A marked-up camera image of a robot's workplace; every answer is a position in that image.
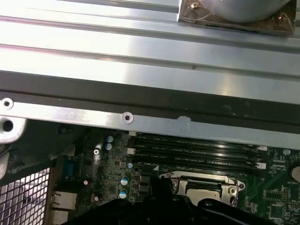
motherboard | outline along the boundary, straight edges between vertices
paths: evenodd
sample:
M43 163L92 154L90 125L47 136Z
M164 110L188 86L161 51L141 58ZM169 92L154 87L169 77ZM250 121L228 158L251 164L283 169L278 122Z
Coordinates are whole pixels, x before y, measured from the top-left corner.
M157 177L195 205L213 198L278 225L300 224L298 150L91 128L67 161L63 179L83 184L77 215L117 198L142 202Z

screw hole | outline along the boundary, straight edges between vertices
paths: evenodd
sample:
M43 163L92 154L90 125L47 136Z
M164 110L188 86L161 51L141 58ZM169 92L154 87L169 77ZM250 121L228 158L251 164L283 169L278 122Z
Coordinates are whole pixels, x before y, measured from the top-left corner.
M2 128L5 132L10 132L13 130L14 124L12 123L12 121L7 120L2 124Z

capacitor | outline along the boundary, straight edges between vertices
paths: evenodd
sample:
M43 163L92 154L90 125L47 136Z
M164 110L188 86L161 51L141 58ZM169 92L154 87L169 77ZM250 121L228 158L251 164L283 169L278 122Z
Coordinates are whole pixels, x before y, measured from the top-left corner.
M128 167L129 169L132 169L133 164L132 164L132 163L127 163L127 167Z
M106 150L111 150L113 148L113 146L112 146L112 144L110 144L110 143L107 143L106 145L105 145L105 149Z
M121 179L121 185L125 186L128 184L129 178L128 177L122 177Z
M295 181L300 183L300 166L297 166L292 169L291 176Z
M120 191L120 193L119 193L119 197L120 197L121 199L126 198L126 197L127 197L127 190L126 190L126 189L122 189L122 190Z
M113 136L107 136L107 137L106 137L106 141L107 141L108 143L113 142Z

metal mesh grille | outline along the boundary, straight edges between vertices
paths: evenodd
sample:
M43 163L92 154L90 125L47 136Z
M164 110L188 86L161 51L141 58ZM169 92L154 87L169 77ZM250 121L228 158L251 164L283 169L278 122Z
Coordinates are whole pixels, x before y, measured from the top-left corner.
M0 225L42 225L49 171L0 187Z

metal bracket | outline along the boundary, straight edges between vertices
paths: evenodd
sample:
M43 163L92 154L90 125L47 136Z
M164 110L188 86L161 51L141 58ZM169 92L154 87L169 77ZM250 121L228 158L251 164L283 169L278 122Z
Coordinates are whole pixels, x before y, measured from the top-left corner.
M0 116L0 143L7 144L18 140L26 128L23 118Z
M238 192L244 190L246 187L243 182L234 178L213 174L174 171L161 174L159 177L171 178L175 194L189 197L194 205L197 205L198 202L204 198L213 198L236 207ZM219 193L217 190L212 190L210 187L188 189L188 183L219 186Z

